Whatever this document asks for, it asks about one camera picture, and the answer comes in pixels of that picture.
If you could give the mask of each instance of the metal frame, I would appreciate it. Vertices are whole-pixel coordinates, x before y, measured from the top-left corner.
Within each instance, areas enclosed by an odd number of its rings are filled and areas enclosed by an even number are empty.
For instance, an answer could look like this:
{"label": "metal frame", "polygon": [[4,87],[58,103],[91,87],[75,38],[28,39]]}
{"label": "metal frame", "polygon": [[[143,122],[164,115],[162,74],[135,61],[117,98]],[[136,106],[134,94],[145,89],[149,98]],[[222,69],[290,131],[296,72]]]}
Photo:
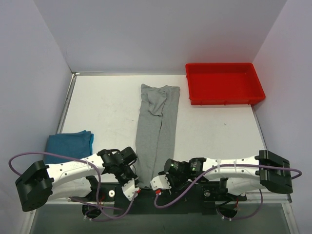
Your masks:
{"label": "metal frame", "polygon": [[[72,79],[71,79],[71,82],[70,82],[70,85],[69,85],[69,88],[67,91],[63,111],[62,111],[60,120],[58,122],[57,133],[62,133],[77,76],[104,76],[104,75],[106,75],[106,76],[107,75],[118,76],[118,75],[146,75],[146,74],[105,74],[102,72],[81,72],[81,73],[77,72],[77,73],[73,73]],[[259,132],[260,132],[260,136],[261,136],[264,148],[267,149],[265,139],[263,137],[261,127],[260,127],[260,124],[259,124],[259,121],[258,121],[254,107],[252,107],[252,110],[253,110],[253,115],[254,115],[255,121],[257,123]],[[259,193],[247,193],[246,195],[247,195],[249,203],[260,203],[260,194]],[[292,199],[291,199],[290,195],[288,197],[285,197],[284,195],[276,195],[276,194],[272,194],[270,192],[267,192],[267,193],[264,192],[263,197],[264,197],[265,203],[281,203],[284,214],[285,214],[285,219],[286,219],[286,222],[287,222],[289,230],[290,230],[290,233],[291,234],[298,234],[299,230],[298,230],[298,226],[297,226],[294,214],[293,214],[293,209],[291,206]],[[57,200],[47,202],[47,204],[56,204],[56,203],[57,204],[68,204],[69,202],[67,199],[57,199]],[[35,214],[36,214],[36,210],[26,213],[26,216],[25,216],[25,219],[24,219],[24,222],[22,225],[22,229],[20,232],[21,234],[29,234],[29,232],[31,231],[31,227],[32,227],[32,224],[34,221]]]}

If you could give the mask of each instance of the white knob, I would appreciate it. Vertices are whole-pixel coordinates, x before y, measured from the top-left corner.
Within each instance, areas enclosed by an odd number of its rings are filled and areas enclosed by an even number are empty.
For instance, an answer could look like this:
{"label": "white knob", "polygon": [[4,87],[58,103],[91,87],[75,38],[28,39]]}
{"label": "white knob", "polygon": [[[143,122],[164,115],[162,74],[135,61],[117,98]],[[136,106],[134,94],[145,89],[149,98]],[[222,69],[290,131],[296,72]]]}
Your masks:
{"label": "white knob", "polygon": [[108,196],[109,197],[114,197],[115,196],[115,191],[114,190],[109,191]]}

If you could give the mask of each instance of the gray floor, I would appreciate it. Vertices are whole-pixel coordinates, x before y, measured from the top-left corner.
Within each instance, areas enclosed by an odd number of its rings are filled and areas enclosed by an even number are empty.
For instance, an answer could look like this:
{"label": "gray floor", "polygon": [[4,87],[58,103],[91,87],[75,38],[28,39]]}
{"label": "gray floor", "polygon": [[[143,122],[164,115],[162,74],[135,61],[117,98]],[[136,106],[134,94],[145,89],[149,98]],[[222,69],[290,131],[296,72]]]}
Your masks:
{"label": "gray floor", "polygon": [[[252,213],[256,204],[241,204],[238,215]],[[83,221],[81,205],[49,204],[36,212],[32,234],[288,234],[281,204],[264,204],[253,218],[222,221],[219,215],[128,215],[117,221]]]}

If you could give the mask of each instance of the gray pants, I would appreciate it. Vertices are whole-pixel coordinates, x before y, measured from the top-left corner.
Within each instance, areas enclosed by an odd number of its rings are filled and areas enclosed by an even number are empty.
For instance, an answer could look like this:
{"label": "gray pants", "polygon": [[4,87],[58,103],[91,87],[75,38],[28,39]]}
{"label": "gray pants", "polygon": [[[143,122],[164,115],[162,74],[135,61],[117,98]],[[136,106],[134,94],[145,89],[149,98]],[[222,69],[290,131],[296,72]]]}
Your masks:
{"label": "gray pants", "polygon": [[173,158],[180,88],[141,85],[141,108],[136,131],[136,174],[139,187],[149,188],[152,178]]}

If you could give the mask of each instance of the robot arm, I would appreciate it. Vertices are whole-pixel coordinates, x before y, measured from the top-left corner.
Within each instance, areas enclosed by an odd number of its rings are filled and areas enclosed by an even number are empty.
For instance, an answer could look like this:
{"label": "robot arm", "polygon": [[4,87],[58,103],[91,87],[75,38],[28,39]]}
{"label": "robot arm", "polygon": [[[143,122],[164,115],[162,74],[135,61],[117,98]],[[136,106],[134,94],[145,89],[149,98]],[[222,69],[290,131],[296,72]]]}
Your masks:
{"label": "robot arm", "polygon": [[289,168],[289,161],[267,150],[259,155],[241,159],[192,158],[189,162],[167,160],[164,171],[151,181],[153,190],[179,190],[188,180],[194,180],[209,168],[199,182],[209,191],[210,180],[221,179],[220,190],[230,195],[243,195],[256,189],[268,189],[273,193],[290,194],[293,192],[291,173],[283,170],[260,169],[262,165]]}
{"label": "robot arm", "polygon": [[97,171],[89,163],[94,164],[101,174],[114,174],[127,199],[137,196],[137,175],[130,166],[137,156],[131,147],[122,151],[102,150],[97,154],[81,160],[87,163],[70,161],[59,164],[47,164],[43,161],[33,163],[16,181],[16,187],[23,211],[31,211],[44,205],[48,200],[78,196],[87,196],[94,186],[89,177],[97,175]]}

